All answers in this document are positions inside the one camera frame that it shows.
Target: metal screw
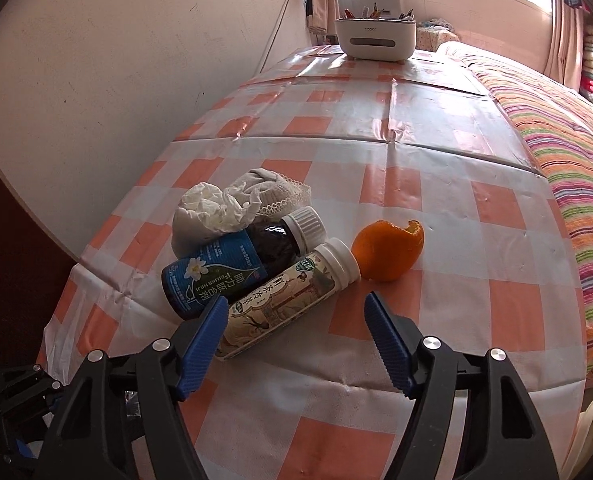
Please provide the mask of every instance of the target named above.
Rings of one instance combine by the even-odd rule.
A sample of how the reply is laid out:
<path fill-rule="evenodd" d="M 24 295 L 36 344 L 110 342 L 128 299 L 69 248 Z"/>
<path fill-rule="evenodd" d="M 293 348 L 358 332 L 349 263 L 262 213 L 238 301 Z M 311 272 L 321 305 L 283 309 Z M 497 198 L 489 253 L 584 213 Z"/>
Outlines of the metal screw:
<path fill-rule="evenodd" d="M 437 348 L 441 347 L 441 341 L 438 338 L 430 335 L 423 340 L 423 346 L 429 348 L 430 350 L 436 350 Z"/>
<path fill-rule="evenodd" d="M 91 363 L 96 363 L 103 359 L 103 352 L 101 350 L 92 350 L 88 354 L 88 361 Z"/>
<path fill-rule="evenodd" d="M 505 361 L 505 352 L 500 348 L 493 348 L 490 350 L 490 357 L 497 361 Z"/>
<path fill-rule="evenodd" d="M 152 343 L 152 348 L 154 348 L 157 352 L 163 352 L 170 347 L 170 342 L 167 339 L 157 339 L 154 343 Z"/>

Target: white plastic bottle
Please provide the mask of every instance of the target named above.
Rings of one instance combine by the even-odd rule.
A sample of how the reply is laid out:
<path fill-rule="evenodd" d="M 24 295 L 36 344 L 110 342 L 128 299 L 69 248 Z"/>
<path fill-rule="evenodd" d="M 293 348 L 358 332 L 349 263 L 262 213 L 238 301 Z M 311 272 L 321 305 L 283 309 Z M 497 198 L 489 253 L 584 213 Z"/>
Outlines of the white plastic bottle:
<path fill-rule="evenodd" d="M 285 272 L 230 305 L 216 357 L 227 360 L 358 280 L 359 265 L 330 238 Z"/>

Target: blue gripper pad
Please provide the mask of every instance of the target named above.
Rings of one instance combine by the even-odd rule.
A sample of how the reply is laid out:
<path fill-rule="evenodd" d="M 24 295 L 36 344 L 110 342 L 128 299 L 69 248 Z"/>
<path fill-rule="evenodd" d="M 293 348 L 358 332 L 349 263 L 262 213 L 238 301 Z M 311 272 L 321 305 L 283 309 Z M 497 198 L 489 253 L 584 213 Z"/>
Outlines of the blue gripper pad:
<path fill-rule="evenodd" d="M 182 400 L 201 386 L 227 325 L 227 312 L 227 300 L 221 296 L 192 338 L 182 359 L 183 369 L 177 385 L 177 392 Z"/>
<path fill-rule="evenodd" d="M 366 296 L 363 314 L 393 386 L 408 396 L 416 386 L 412 375 L 412 357 L 389 314 L 373 292 Z"/>
<path fill-rule="evenodd" d="M 22 440 L 17 439 L 17 447 L 19 448 L 21 456 L 24 456 L 25 458 L 36 458 L 34 453 L 32 453 L 32 450 Z"/>

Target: cable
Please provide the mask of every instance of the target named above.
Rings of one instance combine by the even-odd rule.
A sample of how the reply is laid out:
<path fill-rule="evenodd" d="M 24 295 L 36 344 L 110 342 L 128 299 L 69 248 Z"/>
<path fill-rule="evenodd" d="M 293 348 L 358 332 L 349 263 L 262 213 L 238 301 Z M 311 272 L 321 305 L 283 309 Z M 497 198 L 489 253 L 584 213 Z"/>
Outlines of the cable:
<path fill-rule="evenodd" d="M 272 34 L 272 41 L 268 40 L 268 44 L 266 45 L 266 49 L 263 55 L 260 58 L 259 66 L 257 67 L 256 72 L 254 73 L 255 76 L 259 75 L 263 72 L 265 68 L 265 64 L 268 62 L 268 58 L 270 57 L 270 52 L 272 51 L 272 47 L 274 46 L 274 41 L 276 40 L 276 36 L 278 35 L 278 30 L 281 28 L 281 24 L 283 23 L 283 17 L 286 15 L 286 10 L 288 10 L 288 3 L 290 0 L 285 0 L 283 2 L 283 7 L 279 11 L 278 18 L 276 19 L 276 23 L 274 24 L 274 31 Z"/>

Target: white desk organizer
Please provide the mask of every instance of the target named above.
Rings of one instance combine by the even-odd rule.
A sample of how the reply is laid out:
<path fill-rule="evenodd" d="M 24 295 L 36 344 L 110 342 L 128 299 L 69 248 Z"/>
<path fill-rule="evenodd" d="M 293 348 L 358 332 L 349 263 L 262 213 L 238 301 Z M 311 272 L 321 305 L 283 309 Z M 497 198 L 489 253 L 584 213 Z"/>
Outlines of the white desk organizer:
<path fill-rule="evenodd" d="M 416 46 L 416 22 L 336 20 L 339 45 L 348 56 L 376 61 L 404 61 Z"/>

